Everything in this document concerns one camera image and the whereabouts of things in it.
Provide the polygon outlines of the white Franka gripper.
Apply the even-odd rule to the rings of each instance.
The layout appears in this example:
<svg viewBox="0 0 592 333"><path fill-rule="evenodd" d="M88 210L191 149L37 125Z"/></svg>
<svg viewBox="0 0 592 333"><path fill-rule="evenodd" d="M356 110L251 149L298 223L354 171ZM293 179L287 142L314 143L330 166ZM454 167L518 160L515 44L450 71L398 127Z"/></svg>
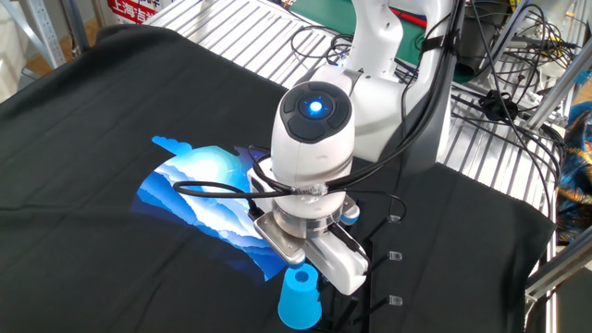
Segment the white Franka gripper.
<svg viewBox="0 0 592 333"><path fill-rule="evenodd" d="M316 289L321 299L327 280L343 295L352 295L366 281L369 259L361 245L343 228L329 228L304 243L306 257L323 275Z"/></svg>

